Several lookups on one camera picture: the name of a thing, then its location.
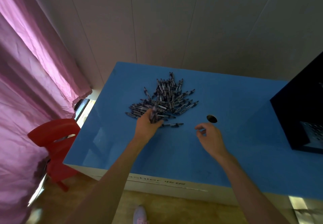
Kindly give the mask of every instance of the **red plastic chair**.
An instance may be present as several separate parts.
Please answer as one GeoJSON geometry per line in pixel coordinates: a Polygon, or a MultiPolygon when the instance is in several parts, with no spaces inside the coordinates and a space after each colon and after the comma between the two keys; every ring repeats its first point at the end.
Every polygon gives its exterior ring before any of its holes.
{"type": "Polygon", "coordinates": [[[47,164],[47,174],[64,191],[68,187],[61,181],[78,173],[75,169],[63,164],[69,149],[71,148],[80,127],[74,119],[57,119],[28,133],[28,137],[39,147],[45,147],[49,153],[50,161],[47,164]]]}

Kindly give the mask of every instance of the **hand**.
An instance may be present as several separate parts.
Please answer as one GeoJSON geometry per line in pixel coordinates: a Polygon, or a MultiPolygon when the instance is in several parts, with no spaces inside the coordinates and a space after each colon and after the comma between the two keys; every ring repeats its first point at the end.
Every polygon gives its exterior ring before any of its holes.
{"type": "Polygon", "coordinates": [[[214,127],[211,123],[202,123],[198,124],[195,127],[196,136],[199,138],[200,143],[203,148],[216,160],[218,160],[221,156],[228,155],[228,151],[226,150],[221,132],[218,128],[214,127]]]}
{"type": "Polygon", "coordinates": [[[157,129],[163,124],[163,120],[158,121],[155,124],[151,124],[149,117],[152,109],[148,109],[139,119],[137,119],[137,125],[135,130],[134,140],[138,140],[142,146],[146,145],[148,141],[155,135],[157,129]]]}

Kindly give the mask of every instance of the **blue table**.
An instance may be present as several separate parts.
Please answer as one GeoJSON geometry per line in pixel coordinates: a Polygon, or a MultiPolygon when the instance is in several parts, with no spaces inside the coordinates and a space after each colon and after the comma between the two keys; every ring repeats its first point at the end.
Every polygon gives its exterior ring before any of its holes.
{"type": "Polygon", "coordinates": [[[285,81],[256,79],[118,62],[64,163],[109,169],[134,135],[132,103],[152,94],[156,78],[184,78],[183,91],[199,104],[160,128],[135,161],[131,173],[228,186],[221,167],[202,148],[194,127],[216,116],[228,150],[263,192],[323,200],[323,156],[291,150],[269,100],[285,81]]]}

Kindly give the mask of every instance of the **chair leg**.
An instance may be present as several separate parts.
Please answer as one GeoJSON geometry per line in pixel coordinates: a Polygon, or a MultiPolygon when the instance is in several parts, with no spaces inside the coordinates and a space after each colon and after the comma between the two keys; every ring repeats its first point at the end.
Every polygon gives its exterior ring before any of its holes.
{"type": "Polygon", "coordinates": [[[62,183],[61,181],[56,182],[56,184],[64,191],[67,192],[68,191],[68,186],[66,186],[64,183],[62,183]]]}

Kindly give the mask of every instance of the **curtain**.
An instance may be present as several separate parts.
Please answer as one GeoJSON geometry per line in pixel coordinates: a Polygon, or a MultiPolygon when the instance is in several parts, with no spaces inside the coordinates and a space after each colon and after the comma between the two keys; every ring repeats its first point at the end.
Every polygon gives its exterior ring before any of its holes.
{"type": "Polygon", "coordinates": [[[0,224],[22,223],[46,150],[27,134],[91,94],[35,0],[0,0],[0,224]]]}

